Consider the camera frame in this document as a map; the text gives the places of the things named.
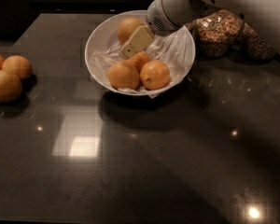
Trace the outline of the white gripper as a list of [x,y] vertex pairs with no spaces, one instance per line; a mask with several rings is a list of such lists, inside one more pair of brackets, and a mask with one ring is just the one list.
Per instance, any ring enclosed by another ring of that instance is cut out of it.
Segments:
[[154,41],[154,34],[168,36],[179,29],[167,17],[162,0],[154,0],[150,4],[147,9],[146,21],[148,26],[142,25],[136,28],[121,46],[119,54],[122,58],[129,59],[139,51],[145,50]]

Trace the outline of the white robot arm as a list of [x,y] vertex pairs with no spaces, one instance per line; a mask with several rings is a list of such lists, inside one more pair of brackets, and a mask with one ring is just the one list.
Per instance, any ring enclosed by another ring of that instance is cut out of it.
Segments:
[[154,34],[167,36],[220,9],[243,19],[280,55],[280,0],[154,0],[146,23]]

